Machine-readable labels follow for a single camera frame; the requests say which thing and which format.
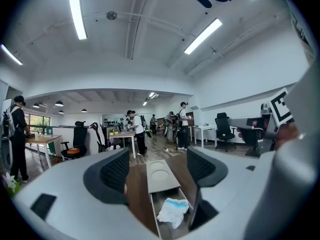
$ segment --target white tissue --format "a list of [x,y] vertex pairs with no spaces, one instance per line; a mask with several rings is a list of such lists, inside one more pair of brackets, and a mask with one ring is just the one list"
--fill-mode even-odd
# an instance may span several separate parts
[[188,211],[189,204],[185,199],[177,200],[172,198],[167,198],[156,217],[160,222],[171,222],[172,227],[176,229],[179,227],[184,219],[184,214]]

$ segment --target drawer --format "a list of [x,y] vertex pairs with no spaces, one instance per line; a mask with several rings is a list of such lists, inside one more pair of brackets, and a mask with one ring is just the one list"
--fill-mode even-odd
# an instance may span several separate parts
[[159,238],[163,240],[172,240],[172,239],[182,237],[189,233],[189,224],[190,224],[194,209],[188,201],[189,209],[184,214],[183,221],[176,229],[173,229],[171,222],[160,222],[157,220],[157,216],[167,198],[172,198],[177,200],[181,200],[181,199],[187,200],[187,198],[179,187],[161,191],[161,192],[150,193],[150,201],[152,203],[153,215],[154,215],[154,220],[155,220]]

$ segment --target office chair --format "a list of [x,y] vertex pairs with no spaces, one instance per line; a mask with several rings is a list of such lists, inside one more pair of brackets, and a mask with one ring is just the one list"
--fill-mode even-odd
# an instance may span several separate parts
[[235,137],[235,129],[232,128],[232,133],[230,130],[230,125],[228,123],[229,116],[226,113],[218,113],[216,115],[215,123],[217,126],[216,137],[225,142],[225,152],[228,152],[228,140]]
[[82,124],[79,124],[79,122],[76,122],[75,127],[73,129],[73,147],[75,149],[80,149],[80,152],[68,154],[67,151],[69,150],[68,143],[69,141],[61,142],[61,144],[65,145],[65,150],[61,151],[61,155],[63,155],[65,158],[68,159],[76,159],[83,157],[87,153],[87,148],[85,146],[85,140],[87,137],[88,128],[84,128],[84,122],[81,122]]

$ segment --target window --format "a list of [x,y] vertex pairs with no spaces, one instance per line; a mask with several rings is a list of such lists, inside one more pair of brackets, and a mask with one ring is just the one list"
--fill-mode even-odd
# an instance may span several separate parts
[[25,113],[24,118],[32,133],[46,134],[46,126],[50,126],[50,117]]

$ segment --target white t-shirt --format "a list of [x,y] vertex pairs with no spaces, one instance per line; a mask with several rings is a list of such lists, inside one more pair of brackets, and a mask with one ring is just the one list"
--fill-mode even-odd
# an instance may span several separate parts
[[135,128],[135,133],[136,134],[140,134],[140,133],[143,133],[144,132],[144,127],[142,126],[142,123],[141,123],[141,118],[140,116],[138,116],[137,114],[134,116],[133,118],[133,125],[134,126],[137,126]]
[[188,120],[182,119],[182,117],[186,117],[186,110],[185,109],[181,110],[180,117],[181,117],[181,120],[182,120],[182,126],[188,126],[189,125]]

